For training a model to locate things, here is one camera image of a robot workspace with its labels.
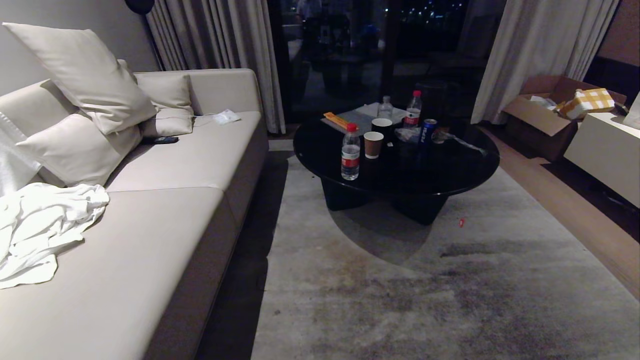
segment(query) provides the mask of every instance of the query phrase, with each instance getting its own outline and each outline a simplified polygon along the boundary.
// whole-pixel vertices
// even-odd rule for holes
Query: sofa armrest
[[[259,111],[258,82],[250,69],[205,69],[181,71],[137,72],[137,77],[187,74],[191,78],[191,105],[197,115]]]

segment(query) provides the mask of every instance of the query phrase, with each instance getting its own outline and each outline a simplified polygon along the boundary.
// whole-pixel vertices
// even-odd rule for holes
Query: paper cup
[[[394,123],[389,119],[378,118],[371,120],[371,131],[381,133],[385,138],[391,138],[391,125]]]
[[[380,156],[380,148],[384,138],[385,136],[377,131],[369,131],[364,134],[364,156],[367,159],[377,159]]]

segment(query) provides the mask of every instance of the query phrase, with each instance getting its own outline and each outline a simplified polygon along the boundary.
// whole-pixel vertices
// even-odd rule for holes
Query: rug
[[[289,169],[252,359],[640,357],[638,301],[502,169],[427,227],[329,211],[291,142],[272,150]]]

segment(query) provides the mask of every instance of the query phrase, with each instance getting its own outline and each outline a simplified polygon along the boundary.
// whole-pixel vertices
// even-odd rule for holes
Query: bottle label
[[[404,123],[409,125],[417,125],[420,119],[420,113],[407,113],[404,117]]]
[[[342,152],[342,166],[343,167],[356,167],[360,164],[360,153],[350,154],[348,152]]]

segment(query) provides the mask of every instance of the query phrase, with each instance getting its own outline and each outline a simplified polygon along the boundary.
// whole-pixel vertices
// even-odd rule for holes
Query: open cardboard box
[[[579,120],[567,120],[558,114],[530,101],[532,95],[552,99],[557,104],[570,101],[576,89],[599,88],[564,76],[535,76],[529,78],[520,95],[504,109],[511,115],[507,120],[507,133],[518,141],[538,151],[545,159],[556,161],[564,155],[566,148],[578,131]],[[624,104],[627,97],[613,91],[609,95],[615,102]]]

